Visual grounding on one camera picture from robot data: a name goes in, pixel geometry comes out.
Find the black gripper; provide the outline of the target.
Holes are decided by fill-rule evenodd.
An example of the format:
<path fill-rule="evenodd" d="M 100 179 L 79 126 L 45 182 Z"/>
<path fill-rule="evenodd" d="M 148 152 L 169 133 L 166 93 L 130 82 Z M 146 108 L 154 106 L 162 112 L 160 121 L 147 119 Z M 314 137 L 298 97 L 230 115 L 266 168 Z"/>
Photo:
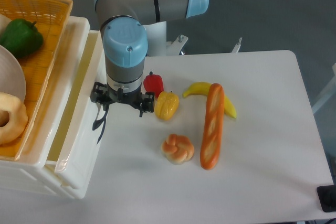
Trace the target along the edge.
<path fill-rule="evenodd" d="M 98 103 L 106 111 L 108 104 L 122 103 L 140 110 L 139 117 L 144 113 L 154 112 L 155 93 L 141 92 L 141 83 L 107 83 L 96 81 L 93 84 L 90 100 Z"/>

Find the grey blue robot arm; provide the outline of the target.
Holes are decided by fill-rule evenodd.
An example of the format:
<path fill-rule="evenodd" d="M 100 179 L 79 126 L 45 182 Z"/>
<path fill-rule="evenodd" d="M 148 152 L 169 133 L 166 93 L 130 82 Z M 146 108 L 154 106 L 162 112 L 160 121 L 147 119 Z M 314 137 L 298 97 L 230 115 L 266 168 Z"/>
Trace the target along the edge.
<path fill-rule="evenodd" d="M 93 0 L 100 25 L 106 83 L 96 82 L 91 101 L 104 110 L 124 103 L 141 113 L 153 112 L 154 94 L 142 93 L 142 75 L 149 43 L 145 30 L 169 20 L 201 15 L 209 0 Z"/>

